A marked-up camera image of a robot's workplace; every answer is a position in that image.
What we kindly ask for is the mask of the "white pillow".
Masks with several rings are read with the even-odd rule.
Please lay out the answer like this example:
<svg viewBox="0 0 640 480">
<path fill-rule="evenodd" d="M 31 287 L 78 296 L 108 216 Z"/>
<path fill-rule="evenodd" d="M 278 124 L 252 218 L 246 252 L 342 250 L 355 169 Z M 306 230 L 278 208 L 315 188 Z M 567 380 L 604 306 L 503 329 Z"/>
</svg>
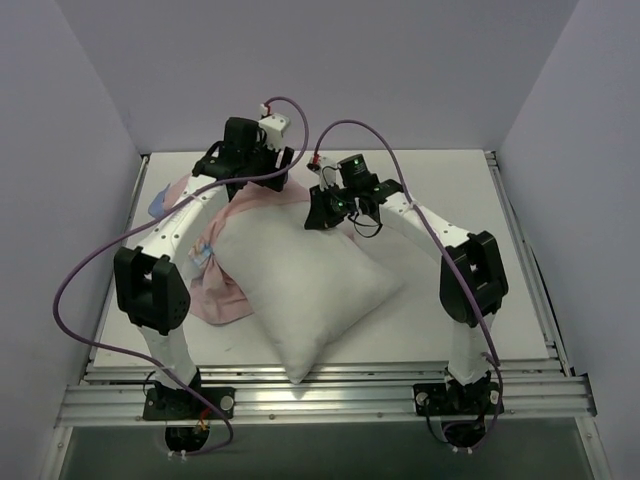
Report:
<svg viewBox="0 0 640 480">
<path fill-rule="evenodd" d="M 236 213 L 213 245 L 216 263 L 247 298 L 294 384 L 328 344 L 402 285 L 343 231 L 305 229 L 308 210 L 297 202 Z"/>
</svg>

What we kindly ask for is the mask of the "blue printed pillowcase pink inside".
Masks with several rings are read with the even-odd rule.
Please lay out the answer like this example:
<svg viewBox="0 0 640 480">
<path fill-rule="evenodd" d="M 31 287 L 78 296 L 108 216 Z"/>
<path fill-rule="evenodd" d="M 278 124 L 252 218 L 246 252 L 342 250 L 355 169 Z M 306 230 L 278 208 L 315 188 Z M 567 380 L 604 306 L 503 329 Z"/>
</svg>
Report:
<svg viewBox="0 0 640 480">
<path fill-rule="evenodd" d="M 244 187 L 209 222 L 188 254 L 191 272 L 189 287 L 190 313 L 211 325 L 225 325 L 253 313 L 239 285 L 217 263 L 213 245 L 227 220 L 259 207 L 307 202 L 309 193 L 297 181 L 287 181 L 284 190 L 276 192 L 253 183 Z"/>
</svg>

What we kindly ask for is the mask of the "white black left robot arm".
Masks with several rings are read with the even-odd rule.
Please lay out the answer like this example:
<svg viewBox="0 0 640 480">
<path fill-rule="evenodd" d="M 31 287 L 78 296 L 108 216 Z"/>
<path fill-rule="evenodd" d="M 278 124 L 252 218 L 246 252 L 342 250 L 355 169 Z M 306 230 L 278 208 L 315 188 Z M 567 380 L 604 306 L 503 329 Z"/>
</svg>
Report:
<svg viewBox="0 0 640 480">
<path fill-rule="evenodd" d="M 289 125 L 277 113 L 258 121 L 229 118 L 222 140 L 194 165 L 176 210 L 137 246 L 122 247 L 114 256 L 118 307 L 160 364 L 147 396 L 146 420 L 195 419 L 205 408 L 200 372 L 183 329 L 191 304 L 183 271 L 205 227 L 248 182 L 283 190 L 287 177 L 278 171 L 294 155 L 284 144 Z"/>
</svg>

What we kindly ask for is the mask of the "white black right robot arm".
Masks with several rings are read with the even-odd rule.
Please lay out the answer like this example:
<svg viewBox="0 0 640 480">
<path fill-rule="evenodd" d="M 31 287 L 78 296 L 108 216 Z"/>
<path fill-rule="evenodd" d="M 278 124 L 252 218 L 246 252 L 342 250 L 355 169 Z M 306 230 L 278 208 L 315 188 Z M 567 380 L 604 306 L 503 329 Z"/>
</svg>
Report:
<svg viewBox="0 0 640 480">
<path fill-rule="evenodd" d="M 435 214 L 411 196 L 403 178 L 380 180 L 361 154 L 340 161 L 315 154 L 307 167 L 318 183 L 310 190 L 306 229 L 366 216 L 376 230 L 390 228 L 439 262 L 438 296 L 454 322 L 445 403 L 463 415 L 499 414 L 503 381 L 490 330 L 509 286 L 495 237 Z"/>
</svg>

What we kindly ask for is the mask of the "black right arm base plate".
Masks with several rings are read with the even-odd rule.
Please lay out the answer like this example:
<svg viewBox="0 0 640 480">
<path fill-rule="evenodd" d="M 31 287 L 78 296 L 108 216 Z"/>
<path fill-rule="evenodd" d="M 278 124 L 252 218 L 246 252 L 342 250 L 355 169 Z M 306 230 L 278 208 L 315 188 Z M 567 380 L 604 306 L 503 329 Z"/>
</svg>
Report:
<svg viewBox="0 0 640 480">
<path fill-rule="evenodd" d="M 502 414 L 504 406 L 498 403 L 498 384 L 480 381 L 460 385 L 448 383 L 418 383 L 412 386 L 416 414 L 432 416 L 484 416 Z"/>
</svg>

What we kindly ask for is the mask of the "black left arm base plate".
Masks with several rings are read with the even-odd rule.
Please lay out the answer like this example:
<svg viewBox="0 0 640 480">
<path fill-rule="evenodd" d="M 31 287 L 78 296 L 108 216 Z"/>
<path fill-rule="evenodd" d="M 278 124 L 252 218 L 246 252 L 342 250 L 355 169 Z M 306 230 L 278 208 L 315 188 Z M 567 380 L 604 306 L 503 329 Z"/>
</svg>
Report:
<svg viewBox="0 0 640 480">
<path fill-rule="evenodd" d="M 200 387 L 197 392 L 227 419 L 234 416 L 234 388 Z M 158 384 L 146 391 L 142 418 L 146 421 L 213 420 L 220 415 L 190 393 Z"/>
</svg>

